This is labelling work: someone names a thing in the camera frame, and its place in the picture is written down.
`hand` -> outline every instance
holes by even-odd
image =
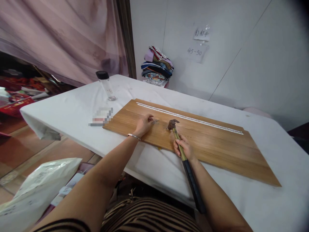
[[[188,140],[181,134],[178,134],[178,135],[181,140],[178,140],[178,139],[174,140],[175,153],[180,157],[180,151],[179,151],[178,145],[181,145],[183,147],[184,154],[186,155],[188,161],[192,162],[196,160],[196,157],[192,152],[192,149],[191,149],[191,146]]]
[[[140,118],[140,120],[137,122],[136,129],[134,131],[134,135],[141,138],[144,134],[146,134],[153,123],[153,115],[146,114]]]

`white plastic bag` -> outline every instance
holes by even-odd
[[[33,226],[76,173],[81,160],[69,158],[41,164],[27,177],[15,197],[0,205],[1,231],[22,232]]]

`wooden board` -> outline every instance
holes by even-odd
[[[281,186],[248,131],[242,127],[175,110],[140,99],[131,100],[103,128],[127,135],[142,115],[151,113],[154,124],[142,141],[174,152],[171,119],[177,119],[178,133],[190,142],[196,157],[208,164],[261,182]]]

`striped shirt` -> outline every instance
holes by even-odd
[[[35,232],[88,232],[89,227],[76,219],[52,222]],[[187,213],[153,198],[132,197],[105,214],[101,231],[201,231]]]

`white tablecloth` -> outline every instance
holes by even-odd
[[[116,114],[135,98],[241,126],[250,132],[282,188],[203,163],[204,167],[254,231],[304,229],[309,216],[309,156],[276,121],[121,75],[110,79],[117,101],[108,101],[95,82],[27,105],[22,115],[38,137],[56,138],[59,132],[102,157],[126,137],[89,126],[94,112],[112,107]],[[194,206],[181,160],[172,152],[139,142],[125,172]]]

